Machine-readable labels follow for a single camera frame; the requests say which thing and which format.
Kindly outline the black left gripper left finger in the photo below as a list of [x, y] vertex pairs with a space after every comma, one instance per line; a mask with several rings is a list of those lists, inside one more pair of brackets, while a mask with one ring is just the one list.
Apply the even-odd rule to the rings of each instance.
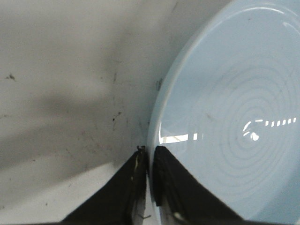
[[141, 225], [146, 202], [147, 163], [145, 147], [138, 147], [112, 178], [61, 224]]

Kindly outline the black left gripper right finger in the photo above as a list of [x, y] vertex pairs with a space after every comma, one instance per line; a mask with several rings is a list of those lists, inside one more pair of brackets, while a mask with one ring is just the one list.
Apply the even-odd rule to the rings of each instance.
[[163, 225], [248, 224], [202, 186], [164, 146], [155, 149], [152, 181]]

